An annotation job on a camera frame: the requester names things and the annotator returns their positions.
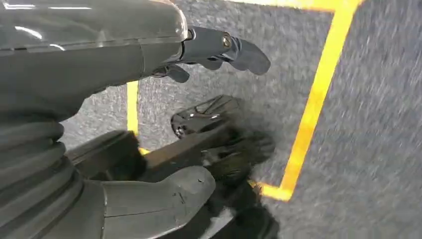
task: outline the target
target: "screw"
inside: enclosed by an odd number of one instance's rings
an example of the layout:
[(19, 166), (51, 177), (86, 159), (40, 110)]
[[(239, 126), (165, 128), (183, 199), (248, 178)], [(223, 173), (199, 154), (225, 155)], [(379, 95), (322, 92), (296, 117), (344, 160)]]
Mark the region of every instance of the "screw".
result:
[(223, 36), (223, 46), (225, 47), (230, 47), (231, 42), (230, 42), (230, 36)]

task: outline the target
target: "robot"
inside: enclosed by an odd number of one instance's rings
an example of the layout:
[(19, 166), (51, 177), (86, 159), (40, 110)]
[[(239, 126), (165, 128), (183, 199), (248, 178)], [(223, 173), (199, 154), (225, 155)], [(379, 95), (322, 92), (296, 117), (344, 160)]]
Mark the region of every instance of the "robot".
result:
[[(256, 196), (248, 173), (273, 147), (236, 125), (241, 101), (230, 96), (174, 114), (180, 140), (144, 156), (124, 130), (69, 151), (58, 141), (60, 122), (92, 94), (146, 77), (183, 83), (183, 64), (262, 75), (270, 61), (258, 47), (188, 26), (168, 0), (4, 0), (0, 9), (0, 238), (175, 238), (201, 210), (259, 214), (233, 195)], [(262, 224), (254, 238), (270, 238), (274, 224)]]

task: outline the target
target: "yellow floor line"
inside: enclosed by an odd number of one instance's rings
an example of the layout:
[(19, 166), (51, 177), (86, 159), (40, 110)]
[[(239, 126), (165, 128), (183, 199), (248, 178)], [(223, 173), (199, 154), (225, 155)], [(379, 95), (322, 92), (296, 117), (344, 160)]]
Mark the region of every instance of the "yellow floor line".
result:
[(294, 7), (305, 10), (334, 12), (338, 0), (225, 0), (232, 2), (251, 3), (267, 6)]
[(319, 114), (322, 110), (332, 76), (340, 58), (357, 7), (357, 3), (355, 3), (355, 5), (350, 3), (344, 4), (339, 6), (334, 13), (283, 180), (280, 187), (258, 183), (262, 188), (261, 193), (264, 196), (288, 201), (293, 195), (318, 122)]
[(138, 81), (128, 82), (127, 87), (127, 130), (132, 131), (138, 135)]

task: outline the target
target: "gray carpet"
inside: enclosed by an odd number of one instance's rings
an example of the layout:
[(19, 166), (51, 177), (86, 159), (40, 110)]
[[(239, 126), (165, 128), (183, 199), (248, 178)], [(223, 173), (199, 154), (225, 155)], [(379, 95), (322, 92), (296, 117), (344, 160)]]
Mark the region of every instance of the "gray carpet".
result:
[[(187, 67), (191, 79), (139, 87), (143, 147), (176, 140), (169, 118), (219, 94), (245, 99), (249, 121), (277, 142), (256, 180), (279, 184), (332, 15), (225, 1), (177, 0), (190, 23), (257, 44), (272, 67), (261, 77), (229, 66)], [(421, 238), (422, 2), (367, 0), (355, 15), (298, 186), (289, 203), (263, 199), (280, 238)], [(125, 87), (109, 88), (64, 123), (74, 147), (126, 126)]]

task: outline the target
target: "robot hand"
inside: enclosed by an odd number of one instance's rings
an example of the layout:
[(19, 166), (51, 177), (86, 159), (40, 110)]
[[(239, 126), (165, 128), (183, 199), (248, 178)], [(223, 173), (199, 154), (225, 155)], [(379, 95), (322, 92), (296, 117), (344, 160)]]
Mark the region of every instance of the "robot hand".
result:
[(176, 65), (182, 63), (201, 64), (209, 70), (217, 70), (223, 62), (228, 62), (237, 70), (249, 70), (255, 75), (265, 74), (271, 66), (268, 57), (255, 44), (223, 31), (190, 27), (183, 47), (183, 55), (178, 61), (159, 68), (153, 76), (169, 76), (176, 82), (186, 82), (189, 73)]

